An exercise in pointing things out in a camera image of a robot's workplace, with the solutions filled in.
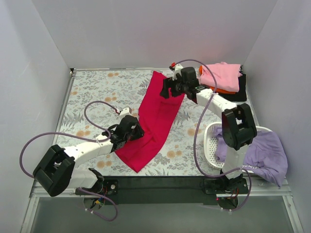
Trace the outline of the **red t-shirt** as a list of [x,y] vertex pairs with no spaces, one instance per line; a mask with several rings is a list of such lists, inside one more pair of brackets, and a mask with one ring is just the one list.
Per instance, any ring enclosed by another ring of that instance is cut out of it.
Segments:
[[141,171],[162,149],[171,130],[184,95],[160,96],[165,76],[154,71],[146,94],[138,109],[144,136],[130,141],[116,155],[134,172]]

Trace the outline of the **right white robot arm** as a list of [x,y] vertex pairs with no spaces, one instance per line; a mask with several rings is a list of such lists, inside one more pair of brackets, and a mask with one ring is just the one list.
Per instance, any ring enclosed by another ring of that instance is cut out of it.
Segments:
[[257,136],[250,106],[230,102],[219,96],[215,89],[200,84],[193,67],[172,64],[170,70],[173,76],[164,79],[160,96],[168,99],[185,94],[188,99],[221,118],[222,137],[228,147],[225,163],[219,175],[204,176],[211,179],[210,183],[216,191],[233,192],[245,181],[243,161],[248,146]]

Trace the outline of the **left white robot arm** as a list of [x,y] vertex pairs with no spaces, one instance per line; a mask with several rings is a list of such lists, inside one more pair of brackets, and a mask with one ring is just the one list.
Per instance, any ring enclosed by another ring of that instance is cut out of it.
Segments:
[[119,150],[143,135],[138,119],[126,115],[119,124],[109,127],[107,132],[98,135],[93,142],[65,148],[51,146],[34,169],[33,176],[51,197],[58,196],[67,188],[81,188],[99,194],[104,187],[103,175],[94,168],[79,170],[78,166]]

